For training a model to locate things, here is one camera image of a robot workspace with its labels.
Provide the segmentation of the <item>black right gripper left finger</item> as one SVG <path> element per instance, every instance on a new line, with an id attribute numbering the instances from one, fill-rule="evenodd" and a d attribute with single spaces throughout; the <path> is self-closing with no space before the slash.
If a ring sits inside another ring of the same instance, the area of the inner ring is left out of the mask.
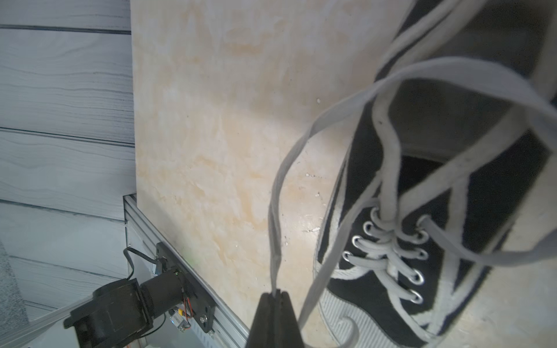
<path id="1" fill-rule="evenodd" d="M 255 312 L 246 348 L 272 348 L 274 344 L 275 297 L 263 293 Z"/>

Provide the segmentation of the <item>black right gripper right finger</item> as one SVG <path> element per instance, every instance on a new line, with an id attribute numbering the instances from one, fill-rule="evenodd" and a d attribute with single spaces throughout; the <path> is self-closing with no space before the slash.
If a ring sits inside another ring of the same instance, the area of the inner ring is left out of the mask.
<path id="1" fill-rule="evenodd" d="M 304 348 L 290 296 L 278 290 L 275 297 L 275 347 Z"/>

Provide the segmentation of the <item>black white canvas sneaker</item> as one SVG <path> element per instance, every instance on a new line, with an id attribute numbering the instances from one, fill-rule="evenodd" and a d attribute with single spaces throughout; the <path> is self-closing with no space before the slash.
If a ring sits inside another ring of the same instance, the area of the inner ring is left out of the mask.
<path id="1" fill-rule="evenodd" d="M 556 232 L 505 252 L 556 153 L 555 1 L 417 1 L 377 80 L 426 63 L 366 103 L 324 219 L 314 268 L 337 343 L 436 347 L 490 269 L 552 258 Z"/>

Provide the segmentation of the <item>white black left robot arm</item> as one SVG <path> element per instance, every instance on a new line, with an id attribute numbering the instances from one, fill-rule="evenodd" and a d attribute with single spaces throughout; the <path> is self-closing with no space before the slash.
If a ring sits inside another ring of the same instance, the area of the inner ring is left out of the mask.
<path id="1" fill-rule="evenodd" d="M 63 326 L 75 330 L 80 347 L 125 347 L 145 336 L 156 318 L 182 302 L 184 287 L 184 274 L 177 270 L 143 284 L 135 278 L 114 281 L 72 310 Z"/>

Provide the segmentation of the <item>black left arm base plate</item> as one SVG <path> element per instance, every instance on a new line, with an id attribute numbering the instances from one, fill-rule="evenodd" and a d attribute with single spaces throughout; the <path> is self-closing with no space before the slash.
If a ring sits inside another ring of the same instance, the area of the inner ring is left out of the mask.
<path id="1" fill-rule="evenodd" d="M 157 257 L 161 261 L 161 272 L 171 272 L 181 282 L 183 300 L 188 305 L 189 317 L 194 319 L 206 333 L 213 330 L 216 301 L 200 280 L 190 271 L 188 265 L 163 242 L 156 244 Z"/>

